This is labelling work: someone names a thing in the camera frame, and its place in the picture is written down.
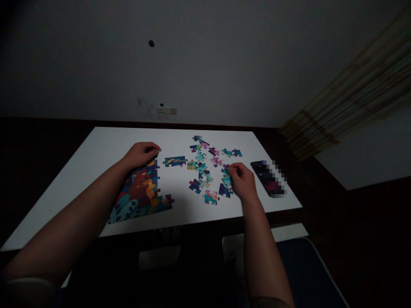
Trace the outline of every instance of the forearm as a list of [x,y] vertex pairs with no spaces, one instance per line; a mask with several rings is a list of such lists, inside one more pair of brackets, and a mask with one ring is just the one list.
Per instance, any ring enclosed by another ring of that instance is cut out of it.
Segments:
[[34,276],[59,287],[77,257],[100,234],[129,171],[120,161],[97,178],[10,261],[3,279]]
[[258,198],[244,201],[244,264],[250,296],[273,297],[294,307],[287,273]]

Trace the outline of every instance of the white wall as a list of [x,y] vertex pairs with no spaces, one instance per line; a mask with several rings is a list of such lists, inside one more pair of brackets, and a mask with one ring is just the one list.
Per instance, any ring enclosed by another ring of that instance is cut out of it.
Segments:
[[[265,127],[296,114],[408,3],[26,2],[0,54],[0,116]],[[179,114],[156,114],[160,103]]]
[[411,176],[411,107],[348,136],[316,158],[348,190]]

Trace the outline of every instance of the puzzle piece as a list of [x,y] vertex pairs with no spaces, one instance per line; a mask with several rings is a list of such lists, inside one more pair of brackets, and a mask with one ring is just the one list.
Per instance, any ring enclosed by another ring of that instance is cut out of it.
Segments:
[[220,200],[220,198],[217,196],[217,192],[213,191],[210,192],[209,190],[205,191],[204,197],[204,203],[210,204],[209,202],[211,201],[211,204],[217,205],[217,200]]
[[166,201],[167,204],[174,203],[174,199],[171,199],[171,194],[166,195],[166,198],[164,200]]
[[200,194],[200,192],[201,192],[201,190],[200,190],[201,183],[199,181],[197,181],[196,179],[190,181],[189,183],[190,183],[190,186],[188,188],[190,188],[192,191],[195,191],[197,194]]
[[198,163],[197,167],[194,167],[194,169],[199,173],[203,173],[207,169],[207,166],[204,163]]
[[209,151],[211,154],[213,154],[214,156],[220,155],[220,151],[217,151],[214,147],[210,148],[208,151]]
[[213,158],[210,159],[210,160],[211,160],[211,162],[213,163],[213,166],[214,166],[214,167],[222,166],[222,164],[223,164],[223,161],[222,161],[220,158],[218,158],[218,157],[213,157]]
[[195,162],[194,160],[190,160],[187,162],[187,170],[196,170],[198,162]]
[[199,181],[204,181],[206,183],[211,183],[213,181],[213,178],[210,177],[210,171],[205,170],[204,173],[199,172],[198,173],[198,179]]
[[225,185],[225,187],[227,187],[227,189],[232,188],[232,181],[231,181],[231,177],[227,177],[227,178],[222,178],[223,183]]
[[223,165],[223,168],[221,169],[221,172],[224,173],[224,177],[225,177],[225,178],[227,178],[227,177],[230,176],[229,173],[228,173],[228,167],[229,167],[229,166],[230,166],[230,165],[224,164],[224,165]]
[[226,148],[221,150],[222,155],[226,155],[227,157],[231,157],[232,151],[227,150]]
[[194,136],[192,139],[194,139],[194,141],[198,141],[198,142],[203,142],[203,137],[202,136],[199,136],[199,135],[197,135],[197,136]]
[[237,149],[234,149],[234,150],[232,151],[232,154],[233,154],[235,157],[238,157],[238,156],[242,157],[242,156],[243,156],[243,155],[241,154],[240,150],[237,150]]
[[227,198],[233,194],[232,189],[227,188],[223,183],[220,183],[220,189],[218,190],[219,195],[226,195]]
[[210,146],[207,142],[202,141],[200,142],[200,146],[202,146],[203,148],[205,148],[207,150],[207,148]]
[[191,149],[191,152],[194,153],[194,152],[201,150],[201,147],[199,145],[190,145],[190,149]]
[[166,157],[164,158],[163,164],[166,167],[169,166],[180,166],[182,167],[183,165],[186,164],[187,159],[185,156],[176,156],[176,157]]
[[207,182],[205,182],[205,181],[202,181],[202,180],[198,180],[199,182],[200,182],[200,188],[209,188],[210,187],[210,183],[207,183]]
[[200,151],[198,151],[197,156],[196,156],[196,160],[199,161],[204,161],[206,159],[207,154],[203,154]]

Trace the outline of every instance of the smartphone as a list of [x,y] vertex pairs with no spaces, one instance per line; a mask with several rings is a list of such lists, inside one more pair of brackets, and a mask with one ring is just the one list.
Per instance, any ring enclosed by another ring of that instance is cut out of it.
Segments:
[[281,196],[284,195],[284,188],[281,186],[280,181],[274,176],[265,160],[252,162],[251,167],[254,169],[270,197],[281,198]]

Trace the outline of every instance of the beige curtain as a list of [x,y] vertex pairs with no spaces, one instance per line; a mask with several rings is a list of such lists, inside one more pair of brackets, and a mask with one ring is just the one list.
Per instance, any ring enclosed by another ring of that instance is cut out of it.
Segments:
[[304,160],[411,106],[411,6],[279,130]]

